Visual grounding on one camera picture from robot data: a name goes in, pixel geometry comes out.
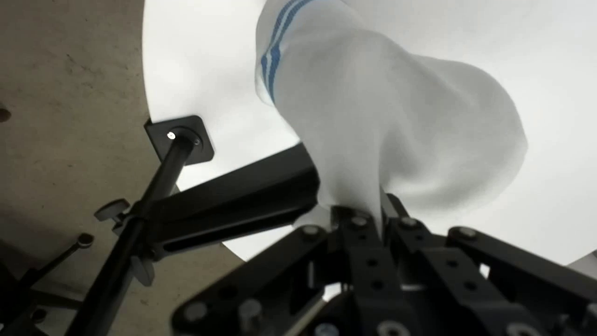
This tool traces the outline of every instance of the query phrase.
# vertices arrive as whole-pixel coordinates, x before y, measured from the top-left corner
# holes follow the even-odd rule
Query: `metal rod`
[[[123,233],[112,248],[91,289],[87,291],[86,300],[74,315],[67,336],[108,334],[115,312],[121,306],[132,280],[130,257],[138,254],[140,242],[145,237],[147,229],[147,220],[136,216],[136,213],[143,213],[151,201],[166,198],[171,192],[173,183],[177,181],[185,160],[192,153],[194,144],[196,138],[188,134],[177,136],[171,142],[170,151],[153,175],[143,198],[130,211],[130,220],[127,222]]]

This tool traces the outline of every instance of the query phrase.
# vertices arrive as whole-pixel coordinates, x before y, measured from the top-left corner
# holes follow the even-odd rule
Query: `white cloth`
[[[324,209],[379,220],[382,188],[416,216],[446,218],[494,198],[524,160],[518,114],[496,80],[410,54],[341,0],[268,0],[257,84],[311,155]]]

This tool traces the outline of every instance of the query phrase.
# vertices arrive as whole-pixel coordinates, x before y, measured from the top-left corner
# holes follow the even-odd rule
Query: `blue stripe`
[[[267,86],[267,91],[268,95],[274,99],[274,78],[276,78],[276,71],[278,71],[278,65],[280,65],[280,43],[287,32],[287,28],[291,26],[295,15],[300,11],[300,7],[304,7],[310,0],[293,0],[289,2],[278,15],[278,20],[276,20],[276,28],[274,28],[274,33],[272,33],[272,41],[270,41],[270,46],[268,46],[268,52],[263,54],[261,58],[261,67],[263,67],[263,80],[265,80],[265,86]]]

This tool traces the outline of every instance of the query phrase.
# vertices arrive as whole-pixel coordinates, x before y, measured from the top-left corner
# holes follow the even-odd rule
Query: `mounting plate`
[[[158,158],[164,160],[164,157],[170,149],[171,138],[181,129],[198,134],[198,138],[201,140],[201,144],[192,149],[186,164],[198,164],[198,162],[211,160],[214,151],[211,147],[205,125],[203,125],[201,117],[198,117],[198,116],[168,119],[168,121],[160,121],[160,123],[151,123],[151,121],[145,123],[145,132],[147,132]]]

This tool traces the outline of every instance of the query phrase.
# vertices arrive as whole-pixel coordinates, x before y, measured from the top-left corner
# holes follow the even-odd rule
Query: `white backdrop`
[[[407,50],[459,60],[515,99],[530,151],[517,181],[459,222],[559,263],[597,248],[597,2],[347,0]],[[188,188],[298,142],[254,89],[263,0],[147,0],[143,71],[153,121],[198,114],[214,160],[185,168]],[[278,239],[229,244],[240,257]]]

